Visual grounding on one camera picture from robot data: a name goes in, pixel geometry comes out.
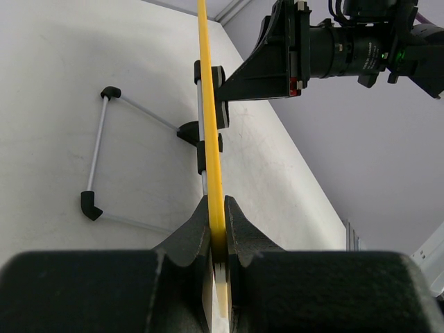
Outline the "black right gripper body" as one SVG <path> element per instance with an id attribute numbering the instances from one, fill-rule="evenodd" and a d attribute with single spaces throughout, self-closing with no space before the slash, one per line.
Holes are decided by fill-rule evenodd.
<path id="1" fill-rule="evenodd" d="M 311 78 L 355 76 L 371 88 L 406 77 L 433 99 L 443 98 L 443 28 L 420 15 L 417 1 L 329 1 L 331 18 L 310 24 L 306 1 L 292 1 L 290 96 Z"/>

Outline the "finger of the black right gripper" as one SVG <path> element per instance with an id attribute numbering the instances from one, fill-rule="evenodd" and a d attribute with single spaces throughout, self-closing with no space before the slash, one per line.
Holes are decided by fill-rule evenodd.
<path id="1" fill-rule="evenodd" d="M 276 1 L 253 52 L 216 89 L 217 101 L 299 96 L 305 88 L 305 2 Z"/>

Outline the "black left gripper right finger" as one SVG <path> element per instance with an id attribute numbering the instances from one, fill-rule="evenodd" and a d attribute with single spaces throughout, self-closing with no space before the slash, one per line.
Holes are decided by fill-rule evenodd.
<path id="1" fill-rule="evenodd" d="M 265 321 L 266 253 L 285 250 L 251 223 L 236 199 L 224 202 L 228 241 L 228 310 L 231 332 L 260 332 Z"/>

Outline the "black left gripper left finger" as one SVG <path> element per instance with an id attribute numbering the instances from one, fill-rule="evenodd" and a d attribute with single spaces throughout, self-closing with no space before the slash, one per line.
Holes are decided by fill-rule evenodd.
<path id="1" fill-rule="evenodd" d="M 212 254 L 207 196 L 155 247 L 153 332 L 212 331 Z"/>

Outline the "yellow framed whiteboard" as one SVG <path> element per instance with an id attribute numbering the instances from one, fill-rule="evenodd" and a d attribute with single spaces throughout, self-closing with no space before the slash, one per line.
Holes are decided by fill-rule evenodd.
<path id="1" fill-rule="evenodd" d="M 211 230 L 214 281 L 220 315 L 229 317 L 228 283 L 226 276 L 227 233 L 225 224 L 223 183 L 219 153 L 219 133 L 216 123 L 210 39 L 207 25 L 206 1 L 197 1 L 200 73 L 203 94 L 205 131 L 205 163 L 207 172 L 207 199 Z"/>

